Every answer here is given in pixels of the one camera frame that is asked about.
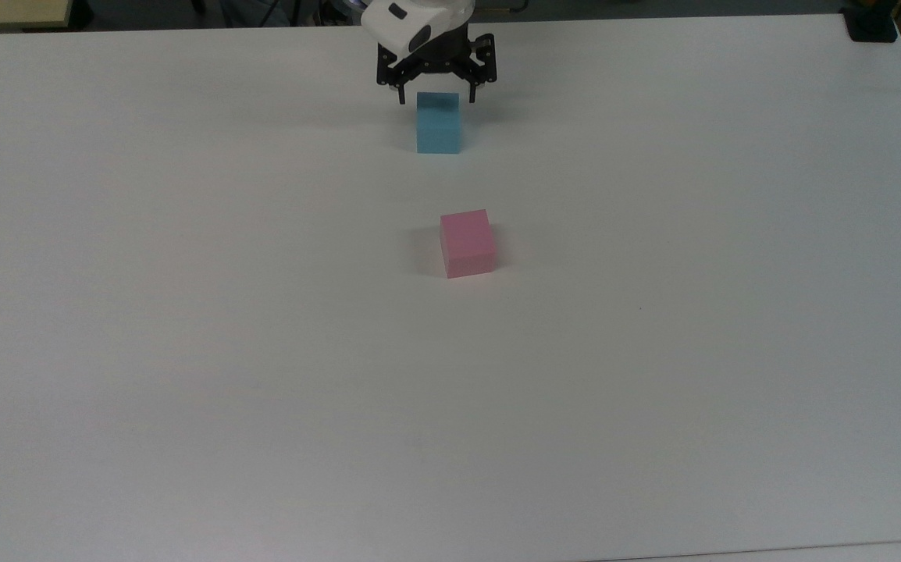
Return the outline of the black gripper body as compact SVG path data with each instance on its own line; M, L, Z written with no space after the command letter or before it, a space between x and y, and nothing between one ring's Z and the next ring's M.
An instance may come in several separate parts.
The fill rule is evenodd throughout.
M473 46L469 25L461 25L439 36L428 37L406 55L391 55L391 75L422 74L473 75Z

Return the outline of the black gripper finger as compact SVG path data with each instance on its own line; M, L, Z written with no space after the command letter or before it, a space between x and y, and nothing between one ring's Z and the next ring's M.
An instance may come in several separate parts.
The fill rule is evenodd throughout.
M468 102L475 103L478 89L497 81L496 36L483 34L465 38L458 53L458 78L468 83Z
M415 55L398 59L386 47L378 46L376 82L397 92L398 103L405 104L405 86L421 75L421 59Z

